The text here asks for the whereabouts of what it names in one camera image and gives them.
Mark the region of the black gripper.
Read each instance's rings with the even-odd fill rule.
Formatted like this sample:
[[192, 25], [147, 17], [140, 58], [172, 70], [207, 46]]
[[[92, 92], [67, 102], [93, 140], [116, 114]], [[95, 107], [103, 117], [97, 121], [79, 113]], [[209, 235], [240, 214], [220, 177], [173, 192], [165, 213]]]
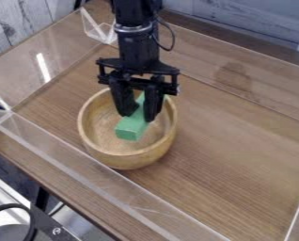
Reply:
[[144, 89], [144, 119], [155, 120], [161, 111], [164, 94], [177, 94], [180, 70], [160, 61], [159, 30], [117, 33], [119, 58], [100, 58], [99, 83], [109, 89], [121, 117], [139, 108], [135, 89]]

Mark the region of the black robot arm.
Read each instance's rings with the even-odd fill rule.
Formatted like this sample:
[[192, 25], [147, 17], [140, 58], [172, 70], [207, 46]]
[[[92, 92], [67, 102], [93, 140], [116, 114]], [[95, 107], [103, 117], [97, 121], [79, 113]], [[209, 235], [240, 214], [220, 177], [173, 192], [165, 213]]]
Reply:
[[117, 113], [131, 116], [139, 108], [135, 89], [144, 92], [143, 116], [147, 122], [160, 113], [164, 95], [179, 93], [180, 70], [160, 61], [159, 24], [161, 0], [111, 0], [116, 23], [119, 58], [100, 58], [99, 84], [109, 87]]

